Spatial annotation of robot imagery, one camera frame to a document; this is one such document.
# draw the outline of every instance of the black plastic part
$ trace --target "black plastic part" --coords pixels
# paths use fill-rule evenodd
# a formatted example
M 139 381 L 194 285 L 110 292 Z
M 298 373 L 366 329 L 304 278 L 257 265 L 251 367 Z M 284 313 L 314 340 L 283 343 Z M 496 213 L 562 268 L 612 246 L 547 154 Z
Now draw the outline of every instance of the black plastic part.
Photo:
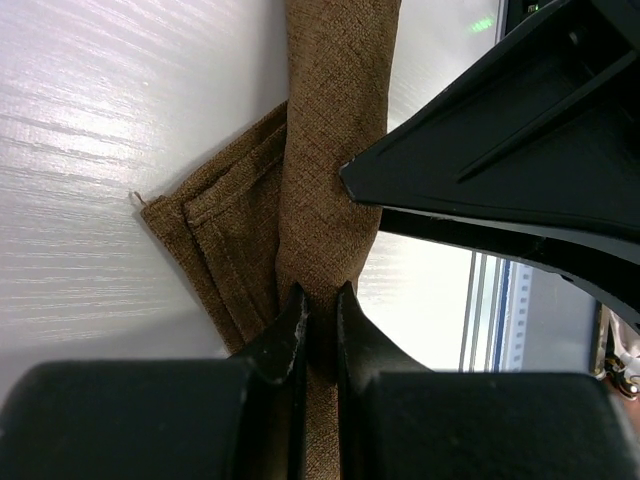
M 633 2 L 555 0 L 343 167 L 347 190 L 383 230 L 560 273 L 640 332 L 639 50 Z
M 307 303 L 228 360 L 31 370 L 0 414 L 0 478 L 299 479 Z
M 432 373 L 338 297 L 344 480 L 636 478 L 635 437 L 583 375 Z
M 637 446 L 593 378 L 381 373 L 362 397 L 353 479 L 637 478 Z
M 338 294 L 338 397 L 342 478 L 365 475 L 369 452 L 364 448 L 367 423 L 362 395 L 381 372 L 427 372 L 409 357 L 362 312 L 355 292 L 347 283 Z

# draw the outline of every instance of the brown cloth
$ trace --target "brown cloth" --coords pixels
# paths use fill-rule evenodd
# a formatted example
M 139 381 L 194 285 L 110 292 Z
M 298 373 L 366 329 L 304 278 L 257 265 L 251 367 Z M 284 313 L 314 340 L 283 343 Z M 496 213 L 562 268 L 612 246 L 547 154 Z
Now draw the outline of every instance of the brown cloth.
M 339 476 L 335 300 L 380 212 L 338 169 L 386 132 L 399 0 L 287 0 L 290 95 L 142 217 L 235 353 L 294 282 L 310 297 L 308 478 Z

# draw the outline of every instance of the white surface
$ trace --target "white surface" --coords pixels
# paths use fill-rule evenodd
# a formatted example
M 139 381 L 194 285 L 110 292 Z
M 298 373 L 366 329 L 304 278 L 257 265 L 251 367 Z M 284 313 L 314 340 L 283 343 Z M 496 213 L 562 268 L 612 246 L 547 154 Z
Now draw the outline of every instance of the white surface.
M 404 1 L 391 127 L 491 47 L 471 25 L 497 4 Z M 286 96 L 283 0 L 0 0 L 0 399 L 45 359 L 225 354 L 130 192 L 167 191 Z M 367 312 L 443 345 L 466 256 L 381 236 Z

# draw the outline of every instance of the brown fabric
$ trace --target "brown fabric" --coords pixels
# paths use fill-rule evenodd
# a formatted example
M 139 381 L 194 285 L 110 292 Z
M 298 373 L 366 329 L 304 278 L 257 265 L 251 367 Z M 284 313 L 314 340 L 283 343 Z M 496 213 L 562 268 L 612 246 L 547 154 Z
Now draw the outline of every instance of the brown fabric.
M 287 0 L 290 96 L 142 217 L 234 353 L 293 282 L 309 294 L 308 478 L 339 476 L 335 297 L 356 281 L 380 212 L 338 168 L 384 135 L 399 0 Z

